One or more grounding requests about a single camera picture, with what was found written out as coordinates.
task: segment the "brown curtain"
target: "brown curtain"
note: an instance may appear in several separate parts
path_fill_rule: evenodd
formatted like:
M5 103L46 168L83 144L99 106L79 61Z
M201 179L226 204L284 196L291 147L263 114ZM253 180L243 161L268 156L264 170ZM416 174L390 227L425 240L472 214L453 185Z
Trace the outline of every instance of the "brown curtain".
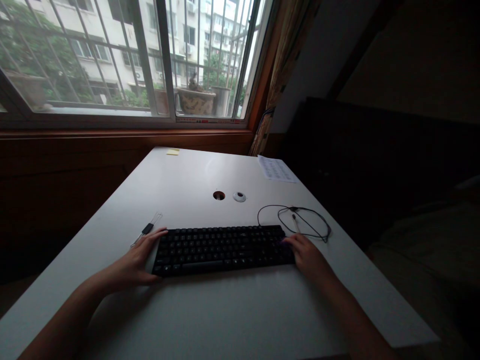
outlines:
M305 39L314 22L322 0L282 0L286 6L283 17L276 19L283 23L276 49L275 62L271 75L270 88L266 102L266 111L256 131L250 156L261 155L267 143L275 106L299 58Z

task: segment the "hand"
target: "hand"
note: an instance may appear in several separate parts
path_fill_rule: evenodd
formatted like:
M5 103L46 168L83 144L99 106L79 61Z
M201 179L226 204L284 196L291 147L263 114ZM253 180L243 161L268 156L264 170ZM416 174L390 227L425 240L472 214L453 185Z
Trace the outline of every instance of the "hand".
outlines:
M139 285L159 283L162 278L146 272L145 262L155 241L167 233L166 227L161 227L141 237L125 255L86 282L99 288L104 296Z
M311 282L323 288L327 283L339 281L322 253L308 238L296 233L282 242L291 245L296 266Z

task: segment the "white desk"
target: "white desk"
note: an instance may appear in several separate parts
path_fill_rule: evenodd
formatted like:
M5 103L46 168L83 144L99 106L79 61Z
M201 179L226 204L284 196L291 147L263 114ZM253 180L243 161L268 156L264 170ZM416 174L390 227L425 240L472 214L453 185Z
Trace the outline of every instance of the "white desk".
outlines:
M83 280L129 249L156 211L163 218L155 228L245 226L256 225L268 204L325 217L328 244L313 242L392 346L438 340L303 184L266 180L253 157L167 150L148 154L1 319L1 359L15 359ZM224 200L214 199L216 190ZM247 200L234 201L234 192ZM277 211L262 210L260 222L278 224ZM315 215L305 219L325 232ZM305 359L347 350L329 308L294 265L172 278L115 294L88 333L86 359Z

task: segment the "black keyboard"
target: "black keyboard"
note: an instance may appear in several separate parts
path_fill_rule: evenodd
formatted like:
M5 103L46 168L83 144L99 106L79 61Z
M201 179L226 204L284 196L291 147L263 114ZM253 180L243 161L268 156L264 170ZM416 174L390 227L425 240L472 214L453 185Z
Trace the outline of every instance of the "black keyboard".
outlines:
M160 239L152 274L162 278L294 264L279 225L184 228Z

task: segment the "yellow sticky note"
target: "yellow sticky note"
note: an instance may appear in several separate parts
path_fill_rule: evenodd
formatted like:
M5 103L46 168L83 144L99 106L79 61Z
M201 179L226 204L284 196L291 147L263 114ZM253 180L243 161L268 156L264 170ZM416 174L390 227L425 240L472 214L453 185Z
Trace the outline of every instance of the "yellow sticky note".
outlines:
M180 153L180 149L170 149L166 152L167 155L178 155Z

